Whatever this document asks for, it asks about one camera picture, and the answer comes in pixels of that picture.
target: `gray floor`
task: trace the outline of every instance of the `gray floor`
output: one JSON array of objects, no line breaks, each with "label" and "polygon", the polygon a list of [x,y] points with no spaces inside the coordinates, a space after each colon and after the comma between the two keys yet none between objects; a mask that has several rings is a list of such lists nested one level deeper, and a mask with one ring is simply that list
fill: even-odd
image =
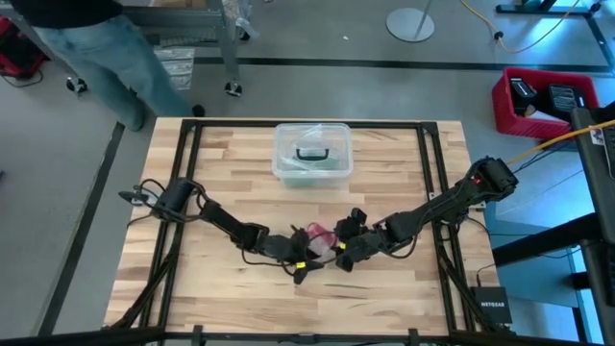
[{"label": "gray floor", "polygon": [[[469,1],[495,17],[489,9],[499,1]],[[253,21],[262,37],[242,46],[240,55],[605,64],[598,43],[578,18],[566,20],[562,30],[544,45],[520,56],[504,55],[500,50],[494,54],[487,28],[456,1],[435,1],[431,14],[436,34],[426,42],[402,43],[386,32],[383,23],[388,12],[424,3],[275,0],[264,4],[254,0]],[[615,25],[612,12],[610,17],[608,14],[601,13],[597,20],[608,44],[613,44]],[[522,33],[554,24],[553,19],[537,23],[535,18],[525,16],[498,16],[497,20],[511,46],[521,44],[515,38],[523,37]],[[113,126],[111,116],[91,95],[76,99],[63,88],[64,75],[53,64],[46,64],[43,70],[45,81],[38,86],[14,89],[0,83],[4,106],[0,116],[0,169],[7,171],[0,181],[0,338],[31,334],[36,328]],[[490,91],[501,72],[242,66],[241,76],[244,94],[230,98],[222,92],[226,82],[223,67],[198,65],[186,97],[204,103],[209,116],[461,120],[473,160],[487,154],[511,158],[534,144],[531,139],[495,131]],[[612,101],[615,79],[592,77],[601,102]],[[124,134],[57,333],[100,327],[130,217],[129,206],[116,192],[138,182],[152,126],[150,121],[141,133]],[[566,180],[576,172],[577,157],[558,153],[540,164],[520,175],[518,193],[495,211],[499,219],[550,227],[591,208],[582,174]],[[563,167],[557,170],[557,176],[541,174],[545,168],[554,167]],[[550,193],[551,198],[573,194],[577,203],[550,206],[545,211]],[[571,316],[560,307],[527,298],[517,296],[513,300],[513,328],[520,334],[576,337],[571,333]],[[559,317],[555,324],[547,323],[553,319],[545,314]]]}]

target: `person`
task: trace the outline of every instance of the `person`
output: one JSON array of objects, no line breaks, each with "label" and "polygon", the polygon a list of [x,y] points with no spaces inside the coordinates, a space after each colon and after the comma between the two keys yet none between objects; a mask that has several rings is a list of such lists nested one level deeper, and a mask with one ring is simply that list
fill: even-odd
[{"label": "person", "polygon": [[171,86],[152,47],[114,0],[11,0],[40,39],[131,131],[158,116],[203,116]]}]

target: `butcher block tabletop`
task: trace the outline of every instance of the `butcher block tabletop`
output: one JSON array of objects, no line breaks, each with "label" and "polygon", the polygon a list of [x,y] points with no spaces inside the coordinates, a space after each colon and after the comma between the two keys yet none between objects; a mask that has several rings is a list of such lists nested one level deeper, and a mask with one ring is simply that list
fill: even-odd
[{"label": "butcher block tabletop", "polygon": [[[181,123],[181,118],[158,119],[142,179],[168,184]],[[437,124],[452,185],[470,167],[465,138],[460,122]],[[336,188],[285,187],[271,171],[274,128],[231,124],[203,129],[194,180],[237,219],[268,226],[271,235],[291,235],[291,224],[306,227],[311,222],[332,230],[353,207],[364,210],[372,224],[427,202],[416,130],[352,129],[352,133],[355,169],[350,181]],[[185,173],[191,137],[192,133],[180,176]],[[427,143],[437,191],[429,137]],[[196,212],[191,200],[188,214]],[[147,213],[145,208],[135,208],[133,218]],[[481,213],[473,211],[471,216],[484,221]],[[146,285],[159,224],[148,218],[128,229],[106,325],[119,319]],[[173,227],[169,230],[167,248]],[[489,238],[481,226],[464,222],[459,241],[472,285],[477,270],[493,263]],[[250,261],[270,260],[246,256]],[[494,267],[482,270],[480,278],[483,285],[499,284]],[[451,288],[456,323],[463,329],[461,300]],[[161,292],[154,299],[151,323],[158,321]],[[352,273],[330,263],[295,285],[279,267],[244,263],[228,237],[210,224],[188,223],[172,297],[169,332],[191,332],[194,325],[203,325],[211,333],[397,335],[414,328],[420,335],[448,335],[430,225],[419,234],[408,259],[376,255],[356,264]]]}]

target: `blue jeans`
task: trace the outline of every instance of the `blue jeans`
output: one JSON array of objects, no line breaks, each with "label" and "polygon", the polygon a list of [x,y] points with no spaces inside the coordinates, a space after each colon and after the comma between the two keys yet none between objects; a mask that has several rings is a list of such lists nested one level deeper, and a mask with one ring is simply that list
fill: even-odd
[{"label": "blue jeans", "polygon": [[146,110],[127,87],[156,115],[192,116],[152,47],[125,15],[84,28],[35,31],[130,130],[142,126]]}]

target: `red crate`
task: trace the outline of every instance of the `red crate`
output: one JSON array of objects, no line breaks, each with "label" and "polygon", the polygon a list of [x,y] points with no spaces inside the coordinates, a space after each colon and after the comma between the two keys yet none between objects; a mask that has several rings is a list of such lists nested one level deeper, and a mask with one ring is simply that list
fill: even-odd
[{"label": "red crate", "polygon": [[515,136],[528,136],[541,139],[551,139],[570,132],[570,124],[549,120],[528,119],[518,116],[512,106],[510,78],[522,78],[538,93],[548,92],[551,84],[577,87],[583,95],[587,108],[599,106],[594,83],[591,78],[574,73],[559,73],[539,71],[527,68],[507,67],[504,75],[493,86],[493,112],[496,117],[498,132]]}]

